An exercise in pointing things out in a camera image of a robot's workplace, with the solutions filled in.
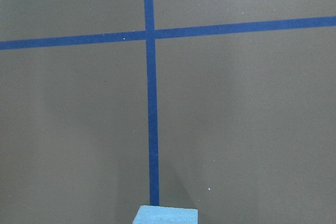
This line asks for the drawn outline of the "light blue block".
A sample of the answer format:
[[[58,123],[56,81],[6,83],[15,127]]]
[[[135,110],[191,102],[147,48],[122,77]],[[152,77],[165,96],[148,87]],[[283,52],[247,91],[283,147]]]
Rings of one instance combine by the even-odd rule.
[[[160,206],[141,206],[132,223],[198,224],[198,210]]]

